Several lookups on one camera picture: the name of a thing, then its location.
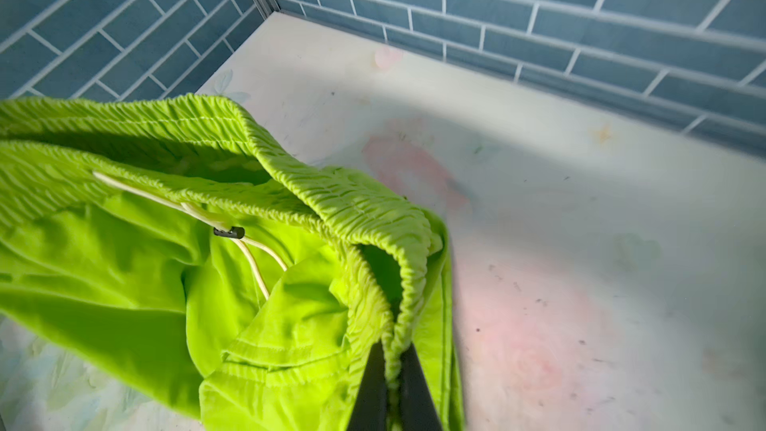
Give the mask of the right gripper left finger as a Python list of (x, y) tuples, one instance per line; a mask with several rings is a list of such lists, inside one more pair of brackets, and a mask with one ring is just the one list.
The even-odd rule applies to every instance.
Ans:
[(387, 384), (381, 342), (371, 347), (347, 431), (387, 430)]

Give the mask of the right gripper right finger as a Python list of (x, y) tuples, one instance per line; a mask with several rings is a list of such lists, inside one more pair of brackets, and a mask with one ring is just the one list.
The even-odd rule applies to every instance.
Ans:
[(415, 344), (401, 355), (400, 404), (404, 431), (442, 431)]

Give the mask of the lime green shorts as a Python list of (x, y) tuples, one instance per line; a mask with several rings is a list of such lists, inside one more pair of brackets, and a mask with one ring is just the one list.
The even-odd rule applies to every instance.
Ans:
[(1, 311), (209, 430), (346, 430), (381, 342), (465, 428), (448, 229), (237, 102), (1, 104)]

